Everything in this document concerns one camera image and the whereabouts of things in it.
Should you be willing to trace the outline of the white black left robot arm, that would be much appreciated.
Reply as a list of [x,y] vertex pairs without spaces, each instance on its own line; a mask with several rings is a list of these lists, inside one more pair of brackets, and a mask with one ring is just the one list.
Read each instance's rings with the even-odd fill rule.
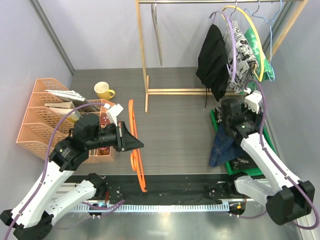
[[129,115],[130,127],[125,122],[111,123],[102,128],[94,113],[82,115],[69,130],[69,135],[58,142],[47,161],[42,175],[19,205],[4,210],[1,221],[18,240],[43,240],[57,221],[72,208],[86,200],[101,200],[108,191],[107,181],[90,173],[73,190],[53,200],[53,195],[75,170],[89,158],[91,150],[112,147],[117,152],[136,152],[144,144],[138,140],[136,120]]

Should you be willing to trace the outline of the purple plastic hanger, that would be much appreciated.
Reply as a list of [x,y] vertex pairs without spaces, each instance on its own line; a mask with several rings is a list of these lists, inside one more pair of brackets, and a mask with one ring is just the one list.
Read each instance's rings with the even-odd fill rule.
[[237,54],[237,49],[236,49],[236,40],[235,40],[235,36],[234,36],[234,29],[232,26],[232,23],[230,21],[230,18],[228,16],[226,16],[222,11],[214,11],[210,14],[209,19],[211,19],[211,22],[214,23],[215,18],[216,18],[216,14],[220,13],[222,15],[222,18],[227,22],[228,25],[228,29],[230,31],[230,36],[231,36],[231,42],[232,42],[232,76],[231,76],[231,81],[233,83],[235,83],[235,79],[236,79],[236,73],[237,73],[237,63],[236,63],[236,54]]

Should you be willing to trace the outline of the clear acrylic hanger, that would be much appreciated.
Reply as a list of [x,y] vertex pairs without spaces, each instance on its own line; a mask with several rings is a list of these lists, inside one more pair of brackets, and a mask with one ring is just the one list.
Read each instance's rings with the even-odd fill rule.
[[155,33],[159,64],[162,67],[163,66],[163,54],[162,54],[160,31],[159,31],[159,26],[158,26],[158,15],[157,15],[157,4],[156,3],[151,4],[151,17],[152,17],[152,23],[153,23],[154,33]]

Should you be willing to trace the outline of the orange plastic hanger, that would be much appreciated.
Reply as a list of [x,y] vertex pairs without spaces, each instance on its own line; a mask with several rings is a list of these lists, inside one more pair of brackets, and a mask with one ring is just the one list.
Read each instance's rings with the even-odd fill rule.
[[[137,132],[133,99],[130,99],[128,101],[128,116],[129,116],[130,133],[137,138],[138,132]],[[130,154],[130,163],[131,163],[132,170],[135,171],[137,174],[141,191],[143,193],[146,193],[148,190],[146,189],[145,173],[144,173],[140,149],[134,149],[133,152]]]

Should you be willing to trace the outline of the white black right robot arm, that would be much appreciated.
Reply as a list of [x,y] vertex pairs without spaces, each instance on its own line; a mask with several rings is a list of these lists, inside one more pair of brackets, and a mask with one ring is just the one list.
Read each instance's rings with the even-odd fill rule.
[[314,212],[315,187],[301,181],[270,148],[260,135],[259,115],[246,103],[230,98],[221,102],[222,126],[227,136],[253,159],[269,185],[248,175],[228,182],[226,194],[237,198],[244,194],[265,207],[272,221],[281,226]]

